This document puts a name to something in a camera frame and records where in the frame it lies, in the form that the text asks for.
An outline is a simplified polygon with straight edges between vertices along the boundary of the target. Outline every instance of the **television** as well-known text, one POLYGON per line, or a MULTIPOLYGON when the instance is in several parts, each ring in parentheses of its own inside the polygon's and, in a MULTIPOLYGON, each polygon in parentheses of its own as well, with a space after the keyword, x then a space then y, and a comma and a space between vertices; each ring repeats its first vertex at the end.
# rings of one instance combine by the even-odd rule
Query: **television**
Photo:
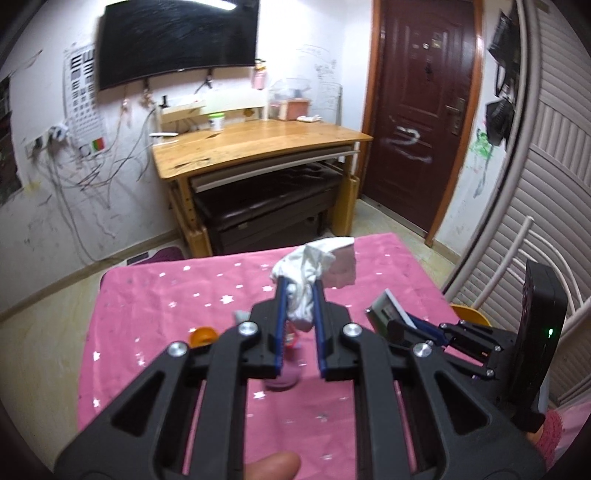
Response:
POLYGON ((99 27, 99 89, 186 69, 253 66, 258 12, 259 0, 108 5, 99 27))

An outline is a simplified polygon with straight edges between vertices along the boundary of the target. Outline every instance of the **black bag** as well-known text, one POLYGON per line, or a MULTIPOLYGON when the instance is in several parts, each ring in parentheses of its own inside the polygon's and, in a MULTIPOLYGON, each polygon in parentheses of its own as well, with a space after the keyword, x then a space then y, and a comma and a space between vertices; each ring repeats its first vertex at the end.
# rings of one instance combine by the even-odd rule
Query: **black bag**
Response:
POLYGON ((498 147, 503 140, 509 141, 514 115, 513 104, 507 98, 486 106, 486 136, 491 145, 498 147))
POLYGON ((511 12, 508 17, 502 11, 499 15, 499 23, 496 26, 495 35, 488 51, 497 61, 495 95, 500 96, 505 85, 515 86, 519 73, 519 24, 517 12, 511 12), (499 84, 501 67, 505 70, 503 82, 499 84))

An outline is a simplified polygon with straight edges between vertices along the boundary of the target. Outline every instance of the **human hand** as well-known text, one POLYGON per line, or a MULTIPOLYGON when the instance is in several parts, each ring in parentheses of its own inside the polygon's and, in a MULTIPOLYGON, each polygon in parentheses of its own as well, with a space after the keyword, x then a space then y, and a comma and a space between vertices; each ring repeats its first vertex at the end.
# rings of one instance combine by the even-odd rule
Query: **human hand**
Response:
POLYGON ((244 480, 294 480, 300 465, 300 457, 293 452, 275 453, 246 465, 244 480))

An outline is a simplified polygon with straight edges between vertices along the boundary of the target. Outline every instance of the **orange lid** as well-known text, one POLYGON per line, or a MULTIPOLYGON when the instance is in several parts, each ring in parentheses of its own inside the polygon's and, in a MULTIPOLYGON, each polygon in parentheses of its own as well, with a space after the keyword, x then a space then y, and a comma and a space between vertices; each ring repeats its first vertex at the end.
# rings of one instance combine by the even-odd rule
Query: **orange lid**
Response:
POLYGON ((189 345, 191 348, 210 345, 217 342, 219 335, 211 327, 200 327, 189 335, 189 345))

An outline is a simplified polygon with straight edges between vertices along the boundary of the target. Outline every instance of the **wooden desk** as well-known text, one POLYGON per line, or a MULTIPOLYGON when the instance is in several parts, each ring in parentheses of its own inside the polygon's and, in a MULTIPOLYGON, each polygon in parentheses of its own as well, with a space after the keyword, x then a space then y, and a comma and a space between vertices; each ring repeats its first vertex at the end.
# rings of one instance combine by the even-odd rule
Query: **wooden desk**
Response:
MULTIPOLYGON (((195 211, 189 178, 243 163, 328 147, 354 145, 372 137, 344 127, 318 122, 250 121, 224 131, 179 135, 152 147, 158 175, 169 183, 170 199, 183 235, 195 257, 211 256, 207 230, 195 211)), ((348 235, 359 179, 345 162, 345 174, 333 211, 335 235, 348 235)))

